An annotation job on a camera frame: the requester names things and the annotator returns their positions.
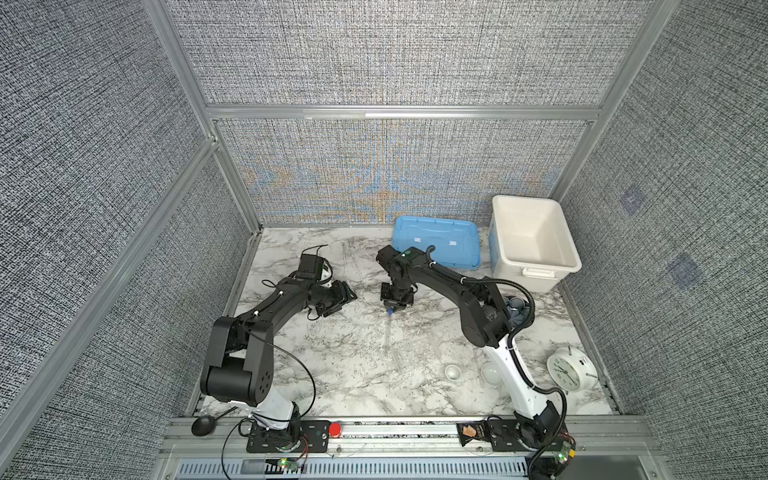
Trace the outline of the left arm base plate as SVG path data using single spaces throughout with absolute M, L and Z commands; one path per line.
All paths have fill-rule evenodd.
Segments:
M 247 453 L 325 453 L 330 440 L 327 420 L 301 420 L 287 429 L 269 429 L 254 423 L 247 437 Z

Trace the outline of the blue capped test tube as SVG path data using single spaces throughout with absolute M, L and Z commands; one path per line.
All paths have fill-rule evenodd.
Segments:
M 387 318 L 385 322 L 385 334 L 384 334 L 384 352 L 386 355 L 389 355 L 392 347 L 393 317 L 394 317 L 394 310 L 392 308 L 389 308 L 387 310 Z

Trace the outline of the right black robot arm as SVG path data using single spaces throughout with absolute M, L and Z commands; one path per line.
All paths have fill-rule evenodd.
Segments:
M 431 257 L 433 250 L 385 246 L 378 251 L 376 261 L 389 276 L 381 286 L 383 304 L 393 312 L 412 306 L 420 285 L 450 300 L 459 310 L 465 338 L 486 353 L 501 375 L 521 444 L 548 449 L 565 426 L 567 400 L 558 387 L 536 385 L 518 352 L 515 337 L 535 320 L 532 295 L 513 281 L 474 278 L 440 265 Z

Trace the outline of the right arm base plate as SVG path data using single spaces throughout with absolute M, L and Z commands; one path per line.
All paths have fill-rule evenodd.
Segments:
M 516 419 L 491 417 L 486 420 L 490 443 L 494 452 L 529 452 L 530 448 L 520 436 Z

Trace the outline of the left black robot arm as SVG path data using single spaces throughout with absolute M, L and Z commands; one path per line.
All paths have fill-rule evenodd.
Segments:
M 357 298 L 333 278 L 330 262 L 319 254 L 300 255 L 297 270 L 272 285 L 257 306 L 222 316 L 212 326 L 200 377 L 201 393 L 249 409 L 254 432 L 264 433 L 278 450 L 298 446 L 301 413 L 295 402 L 272 388 L 275 335 L 297 313 L 313 309 L 327 317 Z

